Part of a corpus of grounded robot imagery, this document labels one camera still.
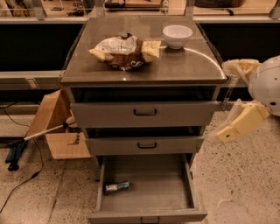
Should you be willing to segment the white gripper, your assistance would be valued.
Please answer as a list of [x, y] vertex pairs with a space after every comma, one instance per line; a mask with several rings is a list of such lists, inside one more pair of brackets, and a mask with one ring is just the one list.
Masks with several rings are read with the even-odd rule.
[[234, 141], [255, 130], [270, 115], [280, 116], [280, 56], [267, 59], [262, 64], [256, 59], [232, 59], [222, 63], [223, 70], [242, 78], [248, 84], [253, 99], [238, 105], [240, 114], [224, 128], [216, 132], [223, 143]]

